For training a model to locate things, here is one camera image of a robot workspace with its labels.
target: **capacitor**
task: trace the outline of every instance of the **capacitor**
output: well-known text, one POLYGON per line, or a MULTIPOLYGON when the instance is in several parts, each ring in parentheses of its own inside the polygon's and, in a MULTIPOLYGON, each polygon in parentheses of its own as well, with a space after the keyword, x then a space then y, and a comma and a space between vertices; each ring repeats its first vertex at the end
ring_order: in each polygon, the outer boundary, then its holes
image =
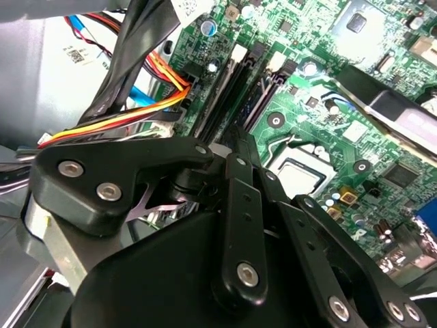
POLYGON ((324 103, 327 110, 329 110, 330 115, 339 115, 340 114, 340 107, 333 101, 332 99, 328 99, 324 103))
POLYGON ((217 23, 212 19, 205 20, 200 25, 200 32, 204 36, 213 36, 217 32, 217 23))
POLYGON ((314 61, 308 61, 305 63, 305 65, 302 68, 303 74, 306 77, 312 77, 313 75, 316 75, 318 72, 317 65, 314 61))
POLYGON ((241 9, 241 17, 243 19, 251 19, 255 15, 255 8, 252 5, 246 5, 241 9))
POLYGON ((373 226, 373 230, 375 231, 375 233, 378 235, 378 238, 380 240, 384 240, 386 238, 386 235, 384 233, 384 230, 382 230, 381 226, 379 224, 376 224, 373 226))
POLYGON ((352 220, 355 223, 355 225, 360 228, 364 227, 366 224, 366 220, 362 214, 353 214, 352 220))
POLYGON ((208 63, 208 72, 215 73, 219 70, 221 62, 217 58, 211 59, 208 63))
POLYGON ((386 235, 390 235, 392 230, 390 228, 389 223, 387 222, 386 219, 382 219, 380 220, 380 226, 382 228, 382 231, 386 234, 386 235))
POLYGON ((429 32, 429 34, 431 34, 432 37, 434 37, 434 38, 437 39, 437 25, 434 25, 434 26, 431 28, 431 31, 429 32))
POLYGON ((408 27, 411 28, 413 31, 417 31, 420 29, 425 21, 422 17, 416 16, 413 17, 410 22, 408 23, 408 27))
POLYGON ((325 205, 327 205, 327 207, 331 207, 334 204, 335 204, 334 200, 332 200, 330 198, 328 200, 325 200, 325 205))
POLYGON ((333 200, 339 200, 341 197, 340 192, 336 188, 329 189, 329 195, 333 200))

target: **blue cable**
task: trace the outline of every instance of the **blue cable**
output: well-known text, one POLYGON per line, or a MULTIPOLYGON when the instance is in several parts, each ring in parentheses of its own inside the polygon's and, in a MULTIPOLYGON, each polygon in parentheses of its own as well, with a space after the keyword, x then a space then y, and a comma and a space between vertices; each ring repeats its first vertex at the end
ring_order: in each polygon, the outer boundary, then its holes
MULTIPOLYGON (((70 19, 73 27, 78 31, 82 31, 85 28, 84 24, 81 22, 78 16, 74 15, 69 16, 68 18, 70 19)), ((133 86, 132 90, 130 91, 129 97, 131 97, 139 106, 142 107, 150 106, 156 103, 153 98, 150 98, 147 94, 145 94, 135 86, 133 86)))

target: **barcode label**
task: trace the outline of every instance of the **barcode label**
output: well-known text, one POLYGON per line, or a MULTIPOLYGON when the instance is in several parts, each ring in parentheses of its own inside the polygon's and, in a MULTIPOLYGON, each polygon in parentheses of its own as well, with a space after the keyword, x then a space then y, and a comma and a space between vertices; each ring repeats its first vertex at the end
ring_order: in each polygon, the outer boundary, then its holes
POLYGON ((83 58, 81 53, 78 52, 76 49, 68 51, 67 55, 75 64, 85 61, 85 58, 83 58))
POLYGON ((62 48, 62 51, 68 56, 73 64, 85 65, 95 60, 95 54, 89 50, 87 44, 78 43, 77 45, 68 45, 62 48))
POLYGON ((183 27, 189 26, 200 15, 210 12, 214 0, 171 0, 183 27))

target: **label sticker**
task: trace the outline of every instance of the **label sticker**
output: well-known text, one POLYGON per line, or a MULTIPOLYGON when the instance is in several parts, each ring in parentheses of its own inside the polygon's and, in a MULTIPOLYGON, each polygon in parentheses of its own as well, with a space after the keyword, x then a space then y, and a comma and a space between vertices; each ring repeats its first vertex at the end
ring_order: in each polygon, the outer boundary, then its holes
POLYGON ((210 12, 214 0, 171 0, 182 27, 189 26, 200 15, 210 12))
POLYGON ((70 44, 63 47, 62 51, 70 58, 71 62, 76 65, 86 65, 96 59, 96 54, 90 51, 85 43, 78 45, 70 44))
POLYGON ((364 124, 358 121, 353 121, 348 129, 343 133, 343 136, 352 142, 357 142, 367 132, 367 130, 368 128, 364 124))
POLYGON ((44 132, 44 134, 38 140, 38 145, 43 144, 44 142, 47 142, 51 139, 52 139, 52 135, 49 135, 47 132, 44 132))

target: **expansion slot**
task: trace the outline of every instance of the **expansion slot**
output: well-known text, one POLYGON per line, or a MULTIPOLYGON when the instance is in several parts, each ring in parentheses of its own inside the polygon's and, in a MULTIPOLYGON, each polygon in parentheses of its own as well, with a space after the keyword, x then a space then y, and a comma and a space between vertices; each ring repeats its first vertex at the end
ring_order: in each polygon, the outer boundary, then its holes
POLYGON ((196 134, 200 140, 207 144, 214 140, 229 110, 234 108, 235 101, 247 84, 252 69, 254 69, 257 60, 265 51, 265 46, 257 42, 253 50, 238 62, 239 58, 235 58, 234 53, 239 47, 241 46, 236 46, 233 51, 233 56, 231 56, 227 65, 224 77, 221 77, 217 93, 213 95, 206 105, 205 112, 209 113, 209 115, 207 114, 203 121, 203 126, 200 127, 196 134))

